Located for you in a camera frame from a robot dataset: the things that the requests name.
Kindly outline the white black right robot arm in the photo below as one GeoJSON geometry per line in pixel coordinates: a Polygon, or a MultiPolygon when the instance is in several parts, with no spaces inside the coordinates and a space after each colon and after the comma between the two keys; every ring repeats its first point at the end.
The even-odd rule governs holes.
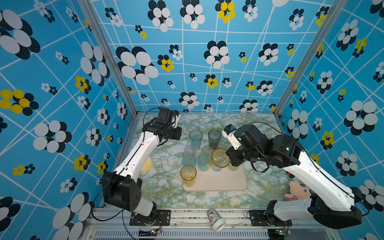
{"type": "Polygon", "coordinates": [[[277,135],[269,139],[254,125],[236,129],[227,125],[223,136],[231,147],[226,151],[235,167],[243,162],[264,162],[293,174],[311,190],[302,200],[272,200],[262,214],[271,226],[290,226],[293,220],[315,220],[331,229],[360,225],[363,214],[355,207],[362,200],[359,188],[349,188],[314,162],[302,145],[293,137],[277,135]]]}

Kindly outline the clear textured glass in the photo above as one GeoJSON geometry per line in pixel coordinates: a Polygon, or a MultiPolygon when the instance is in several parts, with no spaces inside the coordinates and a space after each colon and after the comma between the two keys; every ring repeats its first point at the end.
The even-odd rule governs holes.
{"type": "Polygon", "coordinates": [[[184,154],[185,155],[187,155],[187,154],[195,155],[196,154],[196,148],[192,145],[188,145],[185,147],[184,154]]]}

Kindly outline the tall olive yellow glass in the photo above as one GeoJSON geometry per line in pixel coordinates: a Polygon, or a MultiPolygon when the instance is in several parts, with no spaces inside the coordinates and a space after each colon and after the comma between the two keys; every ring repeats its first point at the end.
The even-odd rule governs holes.
{"type": "Polygon", "coordinates": [[[211,158],[216,167],[225,168],[229,165],[231,161],[226,152],[227,150],[223,148],[217,148],[212,152],[211,158]]]}

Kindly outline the tall blue glass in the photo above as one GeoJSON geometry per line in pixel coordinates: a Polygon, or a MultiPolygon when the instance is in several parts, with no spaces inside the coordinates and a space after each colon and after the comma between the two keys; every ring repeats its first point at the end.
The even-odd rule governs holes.
{"type": "Polygon", "coordinates": [[[201,147],[203,133],[200,130],[192,130],[189,134],[191,146],[197,150],[201,147]]]}

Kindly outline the teal textured glass front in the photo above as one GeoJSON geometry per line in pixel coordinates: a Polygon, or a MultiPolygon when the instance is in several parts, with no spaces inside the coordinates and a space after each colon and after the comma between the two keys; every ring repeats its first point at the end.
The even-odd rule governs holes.
{"type": "Polygon", "coordinates": [[[182,162],[185,166],[196,166],[197,159],[194,154],[185,154],[183,156],[182,162]]]}

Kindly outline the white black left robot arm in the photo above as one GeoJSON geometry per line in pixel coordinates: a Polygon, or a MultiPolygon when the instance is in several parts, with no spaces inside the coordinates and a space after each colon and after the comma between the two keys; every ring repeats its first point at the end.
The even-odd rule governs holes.
{"type": "Polygon", "coordinates": [[[151,152],[161,140],[179,140],[182,128],[178,126],[179,111],[159,108],[159,114],[143,125],[142,133],[132,151],[115,168],[102,176],[103,199],[106,204],[129,211],[154,222],[157,205],[142,196],[140,172],[151,152]]]}

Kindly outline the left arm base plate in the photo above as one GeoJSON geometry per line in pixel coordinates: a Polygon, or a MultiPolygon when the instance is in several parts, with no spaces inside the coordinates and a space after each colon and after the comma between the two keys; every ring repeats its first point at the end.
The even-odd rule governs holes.
{"type": "Polygon", "coordinates": [[[149,216],[132,213],[130,226],[169,226],[171,219],[170,210],[152,210],[149,216]]]}

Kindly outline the green clear glass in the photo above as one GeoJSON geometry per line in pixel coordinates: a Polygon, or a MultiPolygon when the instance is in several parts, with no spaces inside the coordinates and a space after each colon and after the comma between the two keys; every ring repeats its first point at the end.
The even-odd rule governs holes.
{"type": "Polygon", "coordinates": [[[228,165],[228,169],[230,170],[230,171],[236,171],[237,169],[238,169],[238,167],[235,167],[235,166],[233,166],[231,163],[228,165]]]}

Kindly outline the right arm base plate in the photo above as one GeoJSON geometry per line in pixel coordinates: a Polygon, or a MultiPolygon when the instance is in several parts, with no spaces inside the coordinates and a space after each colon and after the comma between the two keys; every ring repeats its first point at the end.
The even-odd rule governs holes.
{"type": "Polygon", "coordinates": [[[265,210],[249,210],[247,218],[253,227],[291,227],[292,221],[282,221],[273,214],[267,214],[265,210]]]}

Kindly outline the tall grey glass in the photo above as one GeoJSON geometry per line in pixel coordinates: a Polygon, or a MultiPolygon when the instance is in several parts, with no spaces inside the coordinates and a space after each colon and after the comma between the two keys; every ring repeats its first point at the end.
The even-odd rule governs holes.
{"type": "Polygon", "coordinates": [[[222,137],[222,133],[220,130],[217,130],[217,129],[210,130],[208,133],[209,146],[212,149],[218,148],[221,137],[222,137]]]}

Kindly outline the light green textured glass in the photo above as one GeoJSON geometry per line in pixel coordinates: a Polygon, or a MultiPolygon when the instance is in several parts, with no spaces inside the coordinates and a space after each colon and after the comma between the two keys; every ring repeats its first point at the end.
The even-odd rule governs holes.
{"type": "Polygon", "coordinates": [[[204,146],[202,148],[202,154],[209,154],[209,155],[211,155],[213,151],[214,151],[213,148],[211,148],[210,146],[204,146]]]}

